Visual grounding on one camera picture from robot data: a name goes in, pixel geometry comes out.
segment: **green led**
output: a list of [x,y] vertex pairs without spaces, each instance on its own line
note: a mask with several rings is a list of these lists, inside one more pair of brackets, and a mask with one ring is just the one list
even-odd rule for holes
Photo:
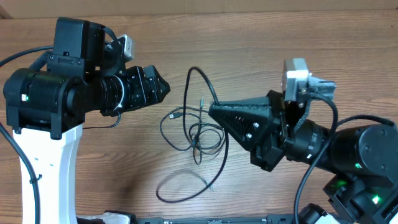
[[377,204],[377,203],[380,202],[380,197],[379,197],[378,195],[376,195],[376,196],[374,196],[374,197],[372,198],[372,201],[373,201],[373,203]]

